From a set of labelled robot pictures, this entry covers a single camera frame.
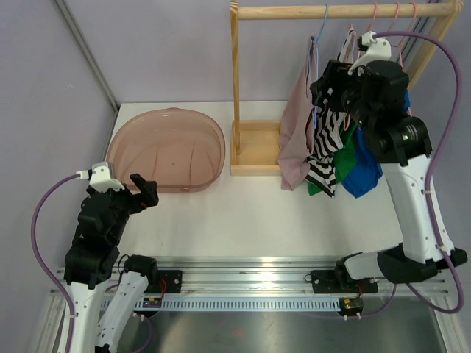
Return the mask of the light blue wire hanger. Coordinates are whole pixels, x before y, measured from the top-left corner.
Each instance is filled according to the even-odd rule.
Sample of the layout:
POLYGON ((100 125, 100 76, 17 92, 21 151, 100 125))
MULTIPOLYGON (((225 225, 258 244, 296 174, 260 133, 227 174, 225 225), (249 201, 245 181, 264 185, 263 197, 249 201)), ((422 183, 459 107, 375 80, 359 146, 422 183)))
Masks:
MULTIPOLYGON (((328 11, 329 11, 329 5, 325 4, 325 14, 324 14, 322 25, 320 27, 318 34, 313 36, 314 48, 312 49, 312 52, 313 52, 312 56, 314 58, 314 63, 315 63, 315 79, 319 78, 319 44, 321 42, 322 34, 324 32, 328 11)), ((317 106, 314 106, 314 108, 312 109, 311 115, 312 115, 314 129, 316 129, 317 121, 318 121, 318 107, 317 106)))

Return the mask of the pink tank top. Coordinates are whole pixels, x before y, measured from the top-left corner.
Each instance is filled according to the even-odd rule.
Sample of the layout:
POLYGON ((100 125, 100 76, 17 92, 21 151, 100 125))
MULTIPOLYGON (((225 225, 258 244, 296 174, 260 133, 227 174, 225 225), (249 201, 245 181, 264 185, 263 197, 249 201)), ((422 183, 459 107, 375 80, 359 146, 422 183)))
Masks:
POLYGON ((317 78, 316 37, 311 36, 305 64, 280 119, 278 165, 281 188, 293 191, 308 174, 314 150, 314 120, 310 86, 317 78))

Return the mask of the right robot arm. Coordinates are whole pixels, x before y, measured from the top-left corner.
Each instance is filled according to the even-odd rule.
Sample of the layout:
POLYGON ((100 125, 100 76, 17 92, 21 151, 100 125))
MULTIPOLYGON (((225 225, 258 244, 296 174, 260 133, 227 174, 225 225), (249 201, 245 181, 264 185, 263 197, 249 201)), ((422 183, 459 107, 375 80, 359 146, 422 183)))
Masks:
POLYGON ((424 282, 451 265, 467 262, 467 253, 443 231, 440 214, 430 220, 425 177, 431 166, 426 125, 404 109, 408 75, 398 63, 376 60, 354 67, 330 60, 311 85, 313 102, 332 113, 346 113, 361 128, 365 144, 383 169, 403 240, 389 249, 341 258, 332 271, 335 285, 348 293, 369 279, 393 284, 424 282))

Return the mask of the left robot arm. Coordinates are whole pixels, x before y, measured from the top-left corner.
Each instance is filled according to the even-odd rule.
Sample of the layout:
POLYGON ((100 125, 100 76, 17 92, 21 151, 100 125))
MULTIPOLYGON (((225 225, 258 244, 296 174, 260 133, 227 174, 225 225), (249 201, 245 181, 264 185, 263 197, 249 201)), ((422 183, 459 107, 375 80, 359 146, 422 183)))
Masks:
POLYGON ((160 309, 166 294, 181 291, 181 270, 160 270, 155 258, 133 254, 124 263, 107 309, 99 312, 126 223, 131 215, 159 202, 156 182, 146 181, 140 174, 130 179, 138 193, 125 185, 112 189, 106 183, 103 191, 88 187, 82 202, 72 246, 65 256, 64 280, 74 306, 66 324, 74 330, 71 352, 117 352, 126 323, 145 293, 155 295, 145 306, 160 309))

